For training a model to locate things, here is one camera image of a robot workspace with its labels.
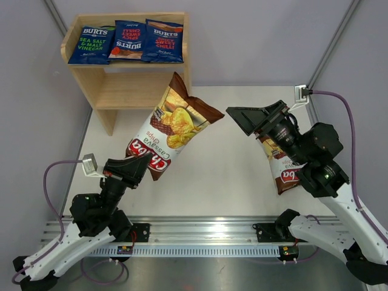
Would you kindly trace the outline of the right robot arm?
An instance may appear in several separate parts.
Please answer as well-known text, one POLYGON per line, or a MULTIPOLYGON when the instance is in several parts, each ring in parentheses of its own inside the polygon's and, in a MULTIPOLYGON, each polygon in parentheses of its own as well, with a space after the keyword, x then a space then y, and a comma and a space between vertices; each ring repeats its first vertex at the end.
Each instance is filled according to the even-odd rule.
POLYGON ((301 166, 296 173, 301 186, 330 209, 347 230, 343 235, 287 209, 275 221, 277 237, 316 245, 337 257, 367 285, 387 283, 387 230, 354 197, 349 177, 335 162, 343 145, 334 127, 317 122, 300 133, 295 116, 283 101, 261 108, 228 107, 226 112, 246 135, 270 138, 301 166))

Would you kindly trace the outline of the Chuba cassava chips bag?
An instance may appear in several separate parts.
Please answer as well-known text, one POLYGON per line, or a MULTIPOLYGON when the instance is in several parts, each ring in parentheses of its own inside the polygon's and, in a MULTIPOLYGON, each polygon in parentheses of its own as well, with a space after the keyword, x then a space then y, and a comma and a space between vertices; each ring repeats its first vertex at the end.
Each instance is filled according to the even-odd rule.
POLYGON ((195 135, 223 117, 216 108, 190 96, 182 77, 175 72, 160 102, 129 142, 125 155, 151 153, 148 169, 157 181, 195 135))
POLYGON ((281 150, 281 148, 268 136, 259 137, 255 135, 256 140, 261 146, 269 161, 270 170, 274 179, 278 195, 285 191, 298 187, 299 178, 296 173, 302 166, 296 166, 292 160, 281 150))

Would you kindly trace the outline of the Burts spicy chilli bag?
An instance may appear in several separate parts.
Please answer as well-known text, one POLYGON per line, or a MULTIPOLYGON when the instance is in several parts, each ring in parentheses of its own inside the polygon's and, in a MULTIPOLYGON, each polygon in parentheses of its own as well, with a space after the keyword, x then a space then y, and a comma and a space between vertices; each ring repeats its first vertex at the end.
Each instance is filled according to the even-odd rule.
POLYGON ((174 22, 146 19, 146 39, 141 61, 183 63, 182 37, 184 26, 174 22))
POLYGON ((109 59, 140 61, 146 38, 146 24, 116 20, 115 25, 115 39, 109 59))

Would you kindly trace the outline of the Burts sea salt vinegar bag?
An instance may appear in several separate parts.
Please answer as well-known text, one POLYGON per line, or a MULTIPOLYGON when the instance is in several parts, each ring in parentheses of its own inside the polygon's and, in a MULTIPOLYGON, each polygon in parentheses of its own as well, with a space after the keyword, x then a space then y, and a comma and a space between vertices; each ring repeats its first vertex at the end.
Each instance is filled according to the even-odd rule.
POLYGON ((115 26, 83 26, 68 61, 71 65, 107 65, 115 36, 115 26))

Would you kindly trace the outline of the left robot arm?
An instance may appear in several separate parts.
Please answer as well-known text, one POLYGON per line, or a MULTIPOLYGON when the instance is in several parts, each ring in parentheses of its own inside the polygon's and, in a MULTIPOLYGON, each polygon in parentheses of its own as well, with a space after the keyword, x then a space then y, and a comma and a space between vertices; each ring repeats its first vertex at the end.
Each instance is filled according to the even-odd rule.
POLYGON ((136 189, 148 168, 152 154, 108 159, 98 166, 93 154, 78 162, 87 177, 99 178, 99 193, 78 194, 72 199, 72 221, 60 223, 59 235, 30 256, 13 260, 13 284, 21 290, 50 290, 74 264, 111 242, 135 244, 145 241, 145 229, 138 228, 118 204, 127 189, 136 189))

